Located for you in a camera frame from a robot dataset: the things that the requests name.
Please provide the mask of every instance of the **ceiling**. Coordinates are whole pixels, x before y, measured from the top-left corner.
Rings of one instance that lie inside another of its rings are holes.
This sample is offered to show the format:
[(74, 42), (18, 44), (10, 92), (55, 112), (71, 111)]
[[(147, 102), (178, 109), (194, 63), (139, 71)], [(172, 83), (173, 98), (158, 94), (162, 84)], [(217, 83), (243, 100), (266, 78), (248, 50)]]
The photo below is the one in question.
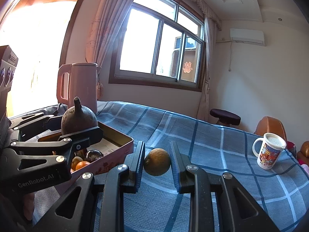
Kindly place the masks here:
[(293, 0), (204, 1), (223, 21), (270, 21), (309, 32), (309, 24)]

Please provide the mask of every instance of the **window pane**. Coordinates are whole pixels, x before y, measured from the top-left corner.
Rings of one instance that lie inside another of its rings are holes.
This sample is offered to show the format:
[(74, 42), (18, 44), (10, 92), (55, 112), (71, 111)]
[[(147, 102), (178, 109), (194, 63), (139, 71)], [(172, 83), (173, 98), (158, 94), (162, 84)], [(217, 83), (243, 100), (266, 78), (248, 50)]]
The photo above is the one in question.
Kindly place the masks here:
[(196, 20), (182, 8), (179, 8), (177, 23), (200, 38), (201, 30), (203, 28), (202, 25), (197, 23)]
[(186, 48), (183, 56), (183, 67), (181, 71), (181, 79), (195, 83), (197, 79), (197, 68), (200, 59), (200, 43), (192, 39), (186, 38)]
[(177, 74), (178, 54), (182, 33), (171, 26), (164, 24), (159, 50), (156, 74), (175, 78)]
[(151, 73), (159, 19), (132, 9), (123, 42), (120, 70)]
[(9, 117), (58, 103), (60, 54), (75, 4), (36, 3), (14, 10), (5, 19), (0, 45), (10, 45), (19, 58), (7, 99)]
[(134, 2), (157, 11), (172, 20), (175, 18), (176, 4), (170, 0), (134, 0)]

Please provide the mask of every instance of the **air conditioner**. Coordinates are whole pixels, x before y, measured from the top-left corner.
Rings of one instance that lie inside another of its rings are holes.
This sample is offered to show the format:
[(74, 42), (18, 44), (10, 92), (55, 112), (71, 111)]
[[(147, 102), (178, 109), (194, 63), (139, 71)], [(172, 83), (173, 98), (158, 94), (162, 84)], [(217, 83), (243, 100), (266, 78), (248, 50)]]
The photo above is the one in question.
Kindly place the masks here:
[(235, 43), (265, 46), (264, 32), (244, 29), (231, 29), (231, 40)]

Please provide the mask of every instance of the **purple stool cushion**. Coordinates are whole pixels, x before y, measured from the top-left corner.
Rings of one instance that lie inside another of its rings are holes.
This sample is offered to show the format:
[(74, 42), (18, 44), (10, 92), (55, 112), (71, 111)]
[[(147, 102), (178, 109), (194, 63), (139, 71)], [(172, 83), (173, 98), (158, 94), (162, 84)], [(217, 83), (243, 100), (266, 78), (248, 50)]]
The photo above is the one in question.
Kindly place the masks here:
[(225, 111), (225, 110), (211, 109), (210, 115), (215, 117), (215, 118), (219, 118), (219, 120), (222, 123), (227, 123), (227, 124), (231, 124), (231, 125), (239, 125), (240, 124), (241, 118), (238, 115), (230, 113), (230, 112)]

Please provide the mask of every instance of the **wall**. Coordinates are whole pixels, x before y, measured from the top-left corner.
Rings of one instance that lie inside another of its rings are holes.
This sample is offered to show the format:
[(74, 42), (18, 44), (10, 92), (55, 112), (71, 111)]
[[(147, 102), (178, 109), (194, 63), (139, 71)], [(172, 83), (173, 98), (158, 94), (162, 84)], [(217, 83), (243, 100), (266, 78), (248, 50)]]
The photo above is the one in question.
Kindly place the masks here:
[[(90, 23), (95, 17), (100, 0), (84, 0), (76, 18), (69, 42), (66, 63), (85, 62), (85, 48)], [(148, 105), (196, 117), (200, 92), (164, 87), (108, 84), (111, 53), (102, 65), (100, 80), (104, 86), (102, 101), (126, 101)]]
[(224, 21), (217, 39), (229, 39), (230, 28), (263, 31), (266, 47), (233, 43), (229, 72), (230, 43), (217, 43), (210, 67), (210, 109), (239, 115), (239, 128), (249, 132), (262, 117), (277, 118), (300, 149), (309, 140), (309, 35), (271, 22)]

